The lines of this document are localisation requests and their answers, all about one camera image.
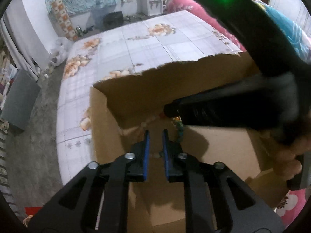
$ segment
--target cardboard box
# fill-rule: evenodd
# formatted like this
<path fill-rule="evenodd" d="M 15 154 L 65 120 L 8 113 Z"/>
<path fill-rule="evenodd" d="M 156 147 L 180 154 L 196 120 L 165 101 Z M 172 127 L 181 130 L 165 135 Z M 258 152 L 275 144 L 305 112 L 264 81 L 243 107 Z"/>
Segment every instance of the cardboard box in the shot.
<path fill-rule="evenodd" d="M 96 83 L 90 101 L 97 161 L 109 163 L 128 152 L 139 141 L 142 126 L 150 131 L 150 154 L 162 151 L 162 131 L 168 129 L 174 139 L 176 128 L 171 120 L 146 120 L 159 116 L 165 104 L 257 73 L 248 53 L 220 54 Z M 256 136 L 250 134 L 245 129 L 186 127 L 181 145 L 200 161 L 222 161 L 249 181 L 268 165 Z M 147 182 L 131 184 L 128 232 L 185 232 L 183 183 L 167 182 L 161 158 L 150 158 Z"/>

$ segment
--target concrete floor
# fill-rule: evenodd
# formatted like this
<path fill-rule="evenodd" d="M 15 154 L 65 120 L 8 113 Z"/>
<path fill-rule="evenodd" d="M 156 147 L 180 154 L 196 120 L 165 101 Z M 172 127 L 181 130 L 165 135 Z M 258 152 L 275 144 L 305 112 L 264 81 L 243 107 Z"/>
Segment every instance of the concrete floor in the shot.
<path fill-rule="evenodd" d="M 63 186 L 57 160 L 56 113 L 64 65 L 56 67 L 49 78 L 40 76 L 41 91 L 26 130 L 9 128 L 8 180 L 22 216 L 24 207 L 44 205 Z"/>

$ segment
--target gray panel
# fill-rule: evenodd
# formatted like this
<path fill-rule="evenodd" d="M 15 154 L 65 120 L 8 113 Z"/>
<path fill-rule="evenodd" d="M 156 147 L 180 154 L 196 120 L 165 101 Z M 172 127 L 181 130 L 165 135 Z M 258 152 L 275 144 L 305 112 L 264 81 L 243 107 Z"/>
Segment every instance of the gray panel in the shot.
<path fill-rule="evenodd" d="M 6 193 L 6 194 L 12 194 L 11 189 L 7 186 L 0 185 L 0 191 L 2 193 Z"/>
<path fill-rule="evenodd" d="M 25 130 L 40 87 L 25 70 L 19 70 L 7 95 L 1 118 Z"/>
<path fill-rule="evenodd" d="M 2 148 L 2 149 L 5 149 L 5 148 L 6 148 L 6 147 L 5 147 L 5 143 L 2 142 L 2 141 L 0 141 L 0 148 Z"/>
<path fill-rule="evenodd" d="M 8 180 L 5 177 L 0 176 L 0 184 L 2 185 L 8 185 Z"/>
<path fill-rule="evenodd" d="M 9 204 L 9 206 L 14 212 L 18 212 L 18 207 L 16 205 Z"/>
<path fill-rule="evenodd" d="M 0 166 L 6 167 L 6 165 L 7 165 L 7 162 L 4 159 L 0 158 Z"/>
<path fill-rule="evenodd" d="M 7 202 L 15 203 L 13 196 L 4 195 L 4 198 Z"/>
<path fill-rule="evenodd" d="M 0 174 L 6 176 L 7 175 L 7 171 L 3 167 L 0 167 Z"/>
<path fill-rule="evenodd" d="M 6 158 L 7 157 L 7 153 L 0 149 L 0 157 Z"/>

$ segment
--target patterned tile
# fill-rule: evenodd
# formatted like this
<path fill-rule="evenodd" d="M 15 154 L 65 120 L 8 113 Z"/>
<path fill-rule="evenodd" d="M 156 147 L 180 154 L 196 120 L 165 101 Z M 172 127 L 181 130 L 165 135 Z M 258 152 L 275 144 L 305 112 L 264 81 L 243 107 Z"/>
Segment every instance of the patterned tile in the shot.
<path fill-rule="evenodd" d="M 13 196 L 4 195 L 4 198 L 7 202 L 15 203 Z"/>
<path fill-rule="evenodd" d="M 7 162 L 4 159 L 0 158 L 0 166 L 5 167 L 6 165 L 7 165 Z"/>
<path fill-rule="evenodd" d="M 205 56 L 219 53 L 232 53 L 229 46 L 225 45 L 224 42 L 219 40 L 215 35 L 194 40 L 193 44 L 195 44 Z"/>
<path fill-rule="evenodd" d="M 6 194 L 12 194 L 11 188 L 9 188 L 7 186 L 0 185 L 0 191 L 2 193 L 6 193 Z"/>
<path fill-rule="evenodd" d="M 204 25 L 200 23 L 193 23 L 191 26 L 184 26 L 179 28 L 179 30 L 191 41 L 213 35 L 208 28 L 204 27 Z"/>
<path fill-rule="evenodd" d="M 123 26 L 122 32 L 130 54 L 148 47 L 161 46 L 156 37 L 150 36 L 148 28 L 143 22 Z"/>
<path fill-rule="evenodd" d="M 64 138 L 66 140 L 73 139 L 84 135 L 91 134 L 91 130 L 83 131 L 79 124 L 84 112 L 90 106 L 90 97 L 86 96 L 70 103 L 67 103 L 64 108 Z"/>
<path fill-rule="evenodd" d="M 60 84 L 59 100 L 58 100 L 57 108 L 60 108 L 61 106 L 65 104 L 67 84 L 68 84 L 68 80 L 63 80 L 62 83 Z"/>
<path fill-rule="evenodd" d="M 100 62 L 108 62 L 125 55 L 128 55 L 128 47 L 125 40 L 99 47 L 98 58 Z"/>
<path fill-rule="evenodd" d="M 0 138 L 2 140 L 6 140 L 7 139 L 7 135 L 6 134 L 3 134 L 2 132 L 0 132 Z"/>
<path fill-rule="evenodd" d="M 97 66 L 96 80 L 102 80 L 105 76 L 109 76 L 109 72 L 111 71 L 124 70 L 131 68 L 132 66 L 133 63 L 129 54 L 99 63 Z"/>
<path fill-rule="evenodd" d="M 205 57 L 192 42 L 168 45 L 164 48 L 173 61 L 192 61 Z"/>
<path fill-rule="evenodd" d="M 0 141 L 0 147 L 1 147 L 1 148 L 3 148 L 3 149 L 5 149 L 5 148 L 6 148 L 5 143 L 4 143 L 4 142 L 2 142 L 2 141 Z"/>
<path fill-rule="evenodd" d="M 105 32 L 105 37 L 101 39 L 101 45 L 106 46 L 114 42 L 123 41 L 124 36 L 121 28 L 115 28 Z"/>
<path fill-rule="evenodd" d="M 3 158 L 7 157 L 7 153 L 0 149 L 0 157 L 3 157 Z"/>
<path fill-rule="evenodd" d="M 56 143 L 65 141 L 65 106 L 57 109 L 56 117 Z"/>
<path fill-rule="evenodd" d="M 164 36 L 156 36 L 158 41 L 161 43 L 162 46 L 183 43 L 190 41 L 189 38 L 185 36 L 179 29 L 176 29 L 175 33 L 164 35 Z"/>
<path fill-rule="evenodd" d="M 66 155 L 66 143 L 61 142 L 57 144 L 57 157 L 59 162 L 59 171 L 62 178 L 63 185 L 66 185 L 70 180 L 71 176 L 69 173 L 69 162 Z"/>
<path fill-rule="evenodd" d="M 131 54 L 133 64 L 142 64 L 135 66 L 136 72 L 141 72 L 142 69 L 157 68 L 165 63 L 172 62 L 171 57 L 166 52 L 163 46 L 148 48 Z"/>
<path fill-rule="evenodd" d="M 153 28 L 157 24 L 166 24 L 171 27 L 175 27 L 170 21 L 168 21 L 164 16 L 154 17 L 148 20 L 143 21 L 143 23 L 147 26 L 147 28 Z"/>
<path fill-rule="evenodd" d="M 14 204 L 9 204 L 10 208 L 13 210 L 13 212 L 18 212 L 18 207 Z"/>
<path fill-rule="evenodd" d="M 66 38 L 76 40 L 78 38 L 75 30 L 73 29 L 70 17 L 67 13 L 66 7 L 62 0 L 55 0 L 51 4 L 55 18 L 59 26 L 62 28 Z"/>

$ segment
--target finger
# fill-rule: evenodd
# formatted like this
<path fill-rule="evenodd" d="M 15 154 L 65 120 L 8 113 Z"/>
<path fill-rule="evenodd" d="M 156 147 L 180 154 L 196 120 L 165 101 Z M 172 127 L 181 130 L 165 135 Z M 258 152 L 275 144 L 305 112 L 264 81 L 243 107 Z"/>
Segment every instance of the finger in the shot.
<path fill-rule="evenodd" d="M 296 154 L 301 155 L 311 150 L 311 137 L 302 136 L 297 138 L 290 146 L 290 150 Z"/>
<path fill-rule="evenodd" d="M 285 163 L 275 162 L 273 169 L 277 175 L 289 178 L 295 174 L 300 173 L 302 166 L 298 160 L 292 160 Z"/>
<path fill-rule="evenodd" d="M 260 130 L 258 131 L 259 136 L 263 139 L 269 139 L 271 137 L 271 133 L 269 130 Z"/>
<path fill-rule="evenodd" d="M 293 161 L 296 158 L 296 155 L 289 149 L 279 151 L 276 153 L 275 160 L 277 162 L 289 162 Z"/>
<path fill-rule="evenodd" d="M 275 158 L 279 151 L 288 149 L 287 146 L 279 144 L 273 137 L 260 137 L 260 140 L 267 154 L 272 158 Z"/>
<path fill-rule="evenodd" d="M 295 177 L 294 174 L 291 175 L 287 175 L 287 176 L 281 176 L 282 180 L 287 181 L 287 180 L 291 180 Z"/>

